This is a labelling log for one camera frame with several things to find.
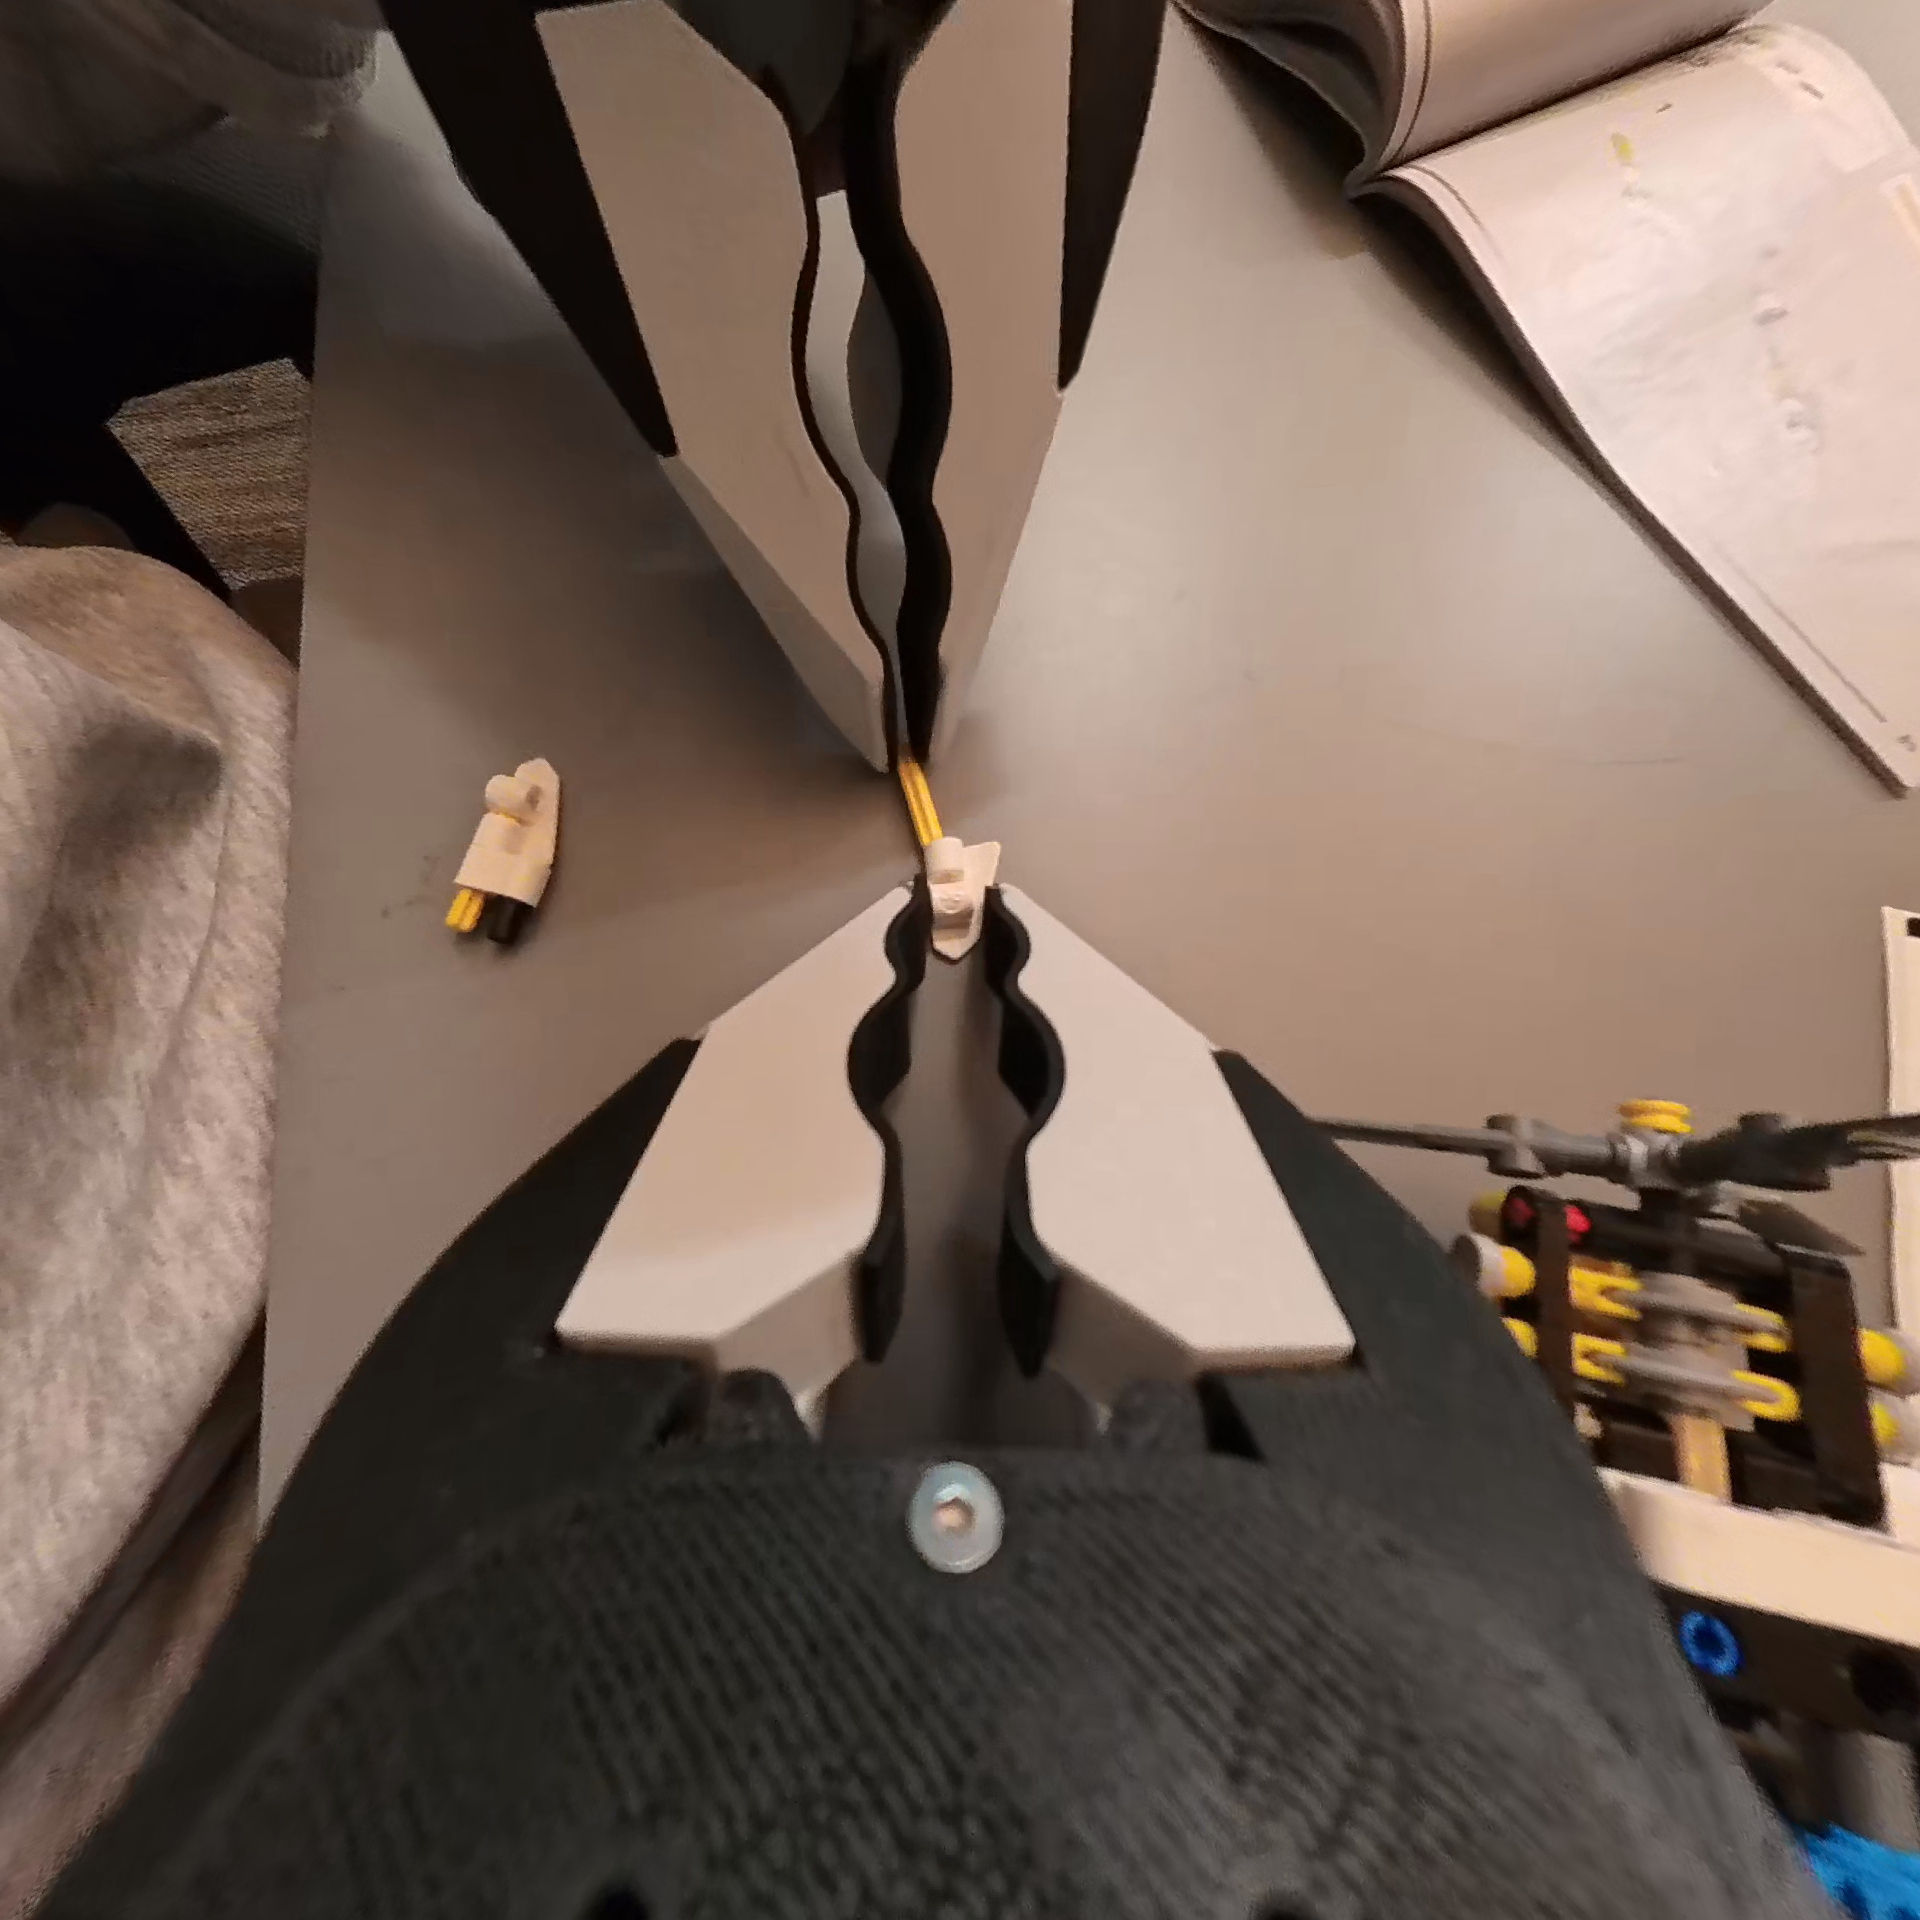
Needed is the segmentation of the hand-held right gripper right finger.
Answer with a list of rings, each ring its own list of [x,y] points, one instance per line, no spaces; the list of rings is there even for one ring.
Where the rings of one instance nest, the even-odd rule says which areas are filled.
[[[996,1256],[1021,1376],[1109,1410],[1140,1381],[1353,1360],[1209,1039],[1017,886],[989,891],[981,955],[1021,1109]]]

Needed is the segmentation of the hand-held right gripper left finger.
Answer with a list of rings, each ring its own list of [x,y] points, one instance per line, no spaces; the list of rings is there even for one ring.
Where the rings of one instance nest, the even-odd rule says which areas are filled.
[[[561,1310],[569,1347],[849,1368],[899,1329],[921,885],[712,1020]]]

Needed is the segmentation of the lego instruction booklet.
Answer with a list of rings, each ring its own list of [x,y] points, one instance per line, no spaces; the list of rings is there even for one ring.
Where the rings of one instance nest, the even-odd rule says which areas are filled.
[[[1227,3],[1600,479],[1898,794],[1918,767],[1916,119],[1789,5]]]

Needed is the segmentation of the lego plane model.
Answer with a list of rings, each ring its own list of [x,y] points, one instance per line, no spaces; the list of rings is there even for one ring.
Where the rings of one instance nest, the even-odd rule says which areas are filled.
[[[1916,1846],[1840,1813],[1814,1736],[1916,1761],[1916,1339],[1860,1321],[1857,1248],[1793,1205],[1916,1162],[1914,1114],[1748,1114],[1673,1101],[1607,1134],[1318,1120],[1344,1144],[1481,1162],[1454,1240],[1567,1408],[1723,1733],[1847,1916],[1916,1916]]]

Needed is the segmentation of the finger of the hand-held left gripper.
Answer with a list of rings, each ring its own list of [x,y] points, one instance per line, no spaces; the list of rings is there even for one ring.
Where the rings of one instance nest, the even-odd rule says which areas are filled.
[[[827,721],[889,771],[857,508],[804,383],[820,246],[790,119],[671,5],[552,10],[539,32],[659,390],[667,479]]]
[[[907,754],[955,731],[1062,405],[1071,6],[913,16],[848,108],[853,226],[899,366]]]

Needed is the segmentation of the white lego sub-assembly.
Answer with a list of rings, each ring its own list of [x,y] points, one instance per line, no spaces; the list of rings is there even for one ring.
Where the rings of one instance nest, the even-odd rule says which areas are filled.
[[[547,760],[526,760],[489,779],[444,917],[449,934],[485,936],[498,947],[520,941],[558,860],[561,800],[561,771]]]

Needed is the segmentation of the black office chair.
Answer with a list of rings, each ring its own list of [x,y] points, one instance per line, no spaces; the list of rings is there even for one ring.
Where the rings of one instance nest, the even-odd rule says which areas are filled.
[[[325,187],[322,140],[232,125],[86,179],[5,184],[6,536],[83,508],[232,600],[111,422],[275,361],[311,378]]]

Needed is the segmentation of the zebra striped sticker sheet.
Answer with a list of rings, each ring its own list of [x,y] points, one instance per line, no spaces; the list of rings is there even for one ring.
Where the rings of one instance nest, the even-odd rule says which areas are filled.
[[[1918,912],[1882,908],[1888,1111],[1918,1111]]]

